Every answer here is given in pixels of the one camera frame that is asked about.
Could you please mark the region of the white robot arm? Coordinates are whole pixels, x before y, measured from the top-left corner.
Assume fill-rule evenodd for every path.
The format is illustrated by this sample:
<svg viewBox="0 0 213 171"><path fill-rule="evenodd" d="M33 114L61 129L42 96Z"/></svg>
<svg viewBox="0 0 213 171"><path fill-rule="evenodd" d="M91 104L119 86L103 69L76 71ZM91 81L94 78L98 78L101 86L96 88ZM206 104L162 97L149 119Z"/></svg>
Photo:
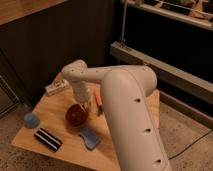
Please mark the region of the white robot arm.
<svg viewBox="0 0 213 171"><path fill-rule="evenodd" d="M62 76L81 102L88 82L100 85L103 111L121 171L172 171L147 97L156 89L146 65L89 68L82 60L64 66Z"/></svg>

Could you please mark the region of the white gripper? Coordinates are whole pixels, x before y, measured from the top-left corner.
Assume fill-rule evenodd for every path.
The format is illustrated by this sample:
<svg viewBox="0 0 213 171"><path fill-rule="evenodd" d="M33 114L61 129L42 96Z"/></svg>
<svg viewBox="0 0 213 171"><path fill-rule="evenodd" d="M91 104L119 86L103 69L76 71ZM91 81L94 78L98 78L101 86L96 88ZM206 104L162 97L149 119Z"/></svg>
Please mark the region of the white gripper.
<svg viewBox="0 0 213 171"><path fill-rule="evenodd" d="M89 101L90 89L87 87L87 85L84 82L74 82L72 84L72 88L75 100L78 103L83 103L82 107L85 110L90 110L91 109L91 101Z"/></svg>

